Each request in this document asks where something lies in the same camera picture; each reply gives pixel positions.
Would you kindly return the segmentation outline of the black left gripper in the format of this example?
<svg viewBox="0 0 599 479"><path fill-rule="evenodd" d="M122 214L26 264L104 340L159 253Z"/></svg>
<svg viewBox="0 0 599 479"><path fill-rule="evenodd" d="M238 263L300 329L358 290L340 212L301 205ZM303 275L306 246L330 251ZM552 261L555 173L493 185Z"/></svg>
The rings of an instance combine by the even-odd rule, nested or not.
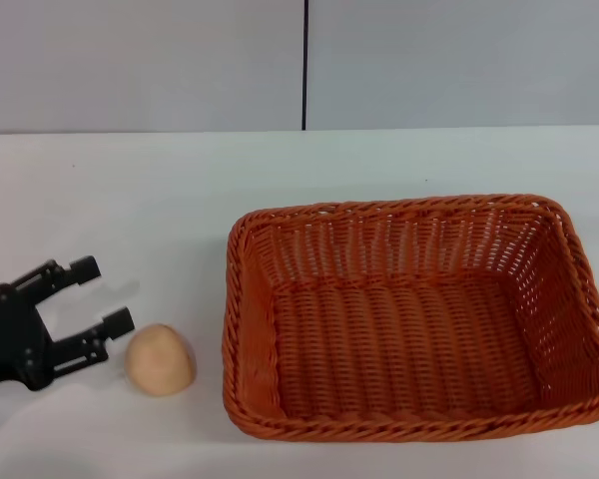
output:
<svg viewBox="0 0 599 479"><path fill-rule="evenodd" d="M100 276L95 258L87 255L67 268L51 259L12 283L0 283L0 382L17 381L39 391L53 378L109 359L106 342L135 329L127 307L91 328L53 342L37 310L38 304L59 291Z"/></svg>

